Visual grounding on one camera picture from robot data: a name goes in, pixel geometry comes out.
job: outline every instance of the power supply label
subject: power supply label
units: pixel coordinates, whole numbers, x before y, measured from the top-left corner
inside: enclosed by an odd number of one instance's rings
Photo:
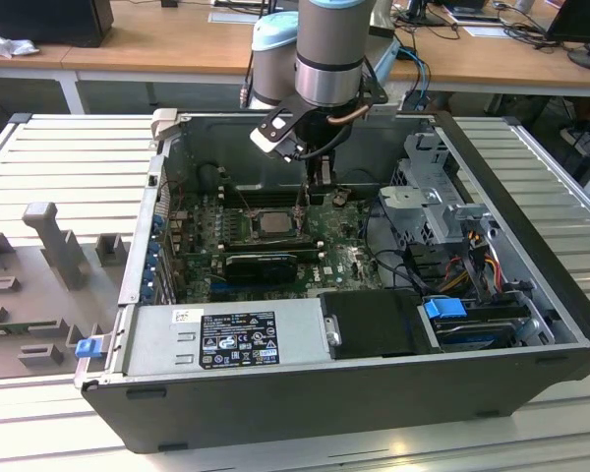
[[[279,364],[275,312],[204,315],[201,355],[204,369]]]

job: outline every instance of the computer case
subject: computer case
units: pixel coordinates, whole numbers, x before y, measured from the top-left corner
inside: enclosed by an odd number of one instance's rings
[[[0,36],[98,47],[114,17],[110,0],[3,0]]]

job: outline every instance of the wooden desk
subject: wooden desk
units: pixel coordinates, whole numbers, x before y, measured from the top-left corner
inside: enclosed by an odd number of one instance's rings
[[[556,10],[538,0],[534,13]],[[52,79],[60,83],[73,113],[87,112],[78,81],[240,84],[251,47],[251,25],[207,22],[209,5],[112,2],[115,22],[95,49],[41,44],[41,54],[11,61],[0,58],[0,77]],[[440,29],[441,34],[451,31]],[[406,44],[409,34],[398,31]],[[552,54],[510,38],[441,39],[420,29],[417,46],[431,67],[430,89],[485,93],[590,96],[590,71],[571,63],[564,51]],[[398,61],[389,88],[398,95],[416,78],[415,66]]]
[[[247,70],[252,25],[209,23],[209,5],[116,1],[112,7],[114,25],[102,46],[72,48],[64,68],[238,76]]]
[[[557,11],[538,0],[532,13],[551,19]],[[524,20],[514,13],[504,17]],[[449,29],[437,31],[453,36]],[[405,44],[411,44],[408,33],[398,30],[398,35]],[[463,27],[459,28],[459,35],[459,40],[451,41],[435,36],[428,29],[419,29],[416,34],[420,57],[431,67],[434,89],[493,92],[494,88],[499,88],[501,92],[509,89],[515,92],[523,87],[529,94],[555,95],[569,94],[567,89],[579,89],[580,93],[576,94],[590,91],[590,70],[570,62],[562,49],[540,51],[511,38],[474,37]],[[406,80],[405,66],[396,64],[390,77]],[[561,92],[546,93],[545,89]]]

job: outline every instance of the computer monitor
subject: computer monitor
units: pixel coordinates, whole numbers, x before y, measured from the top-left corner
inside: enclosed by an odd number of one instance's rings
[[[586,49],[571,51],[568,58],[590,69],[590,0],[566,0],[547,31],[547,39],[586,43]]]

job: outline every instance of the motherboard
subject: motherboard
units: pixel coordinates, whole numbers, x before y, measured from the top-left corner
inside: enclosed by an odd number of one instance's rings
[[[382,288],[363,239],[364,200],[334,191],[321,205],[292,199],[189,195],[171,218],[185,303],[312,298]],[[282,204],[266,206],[262,203]]]

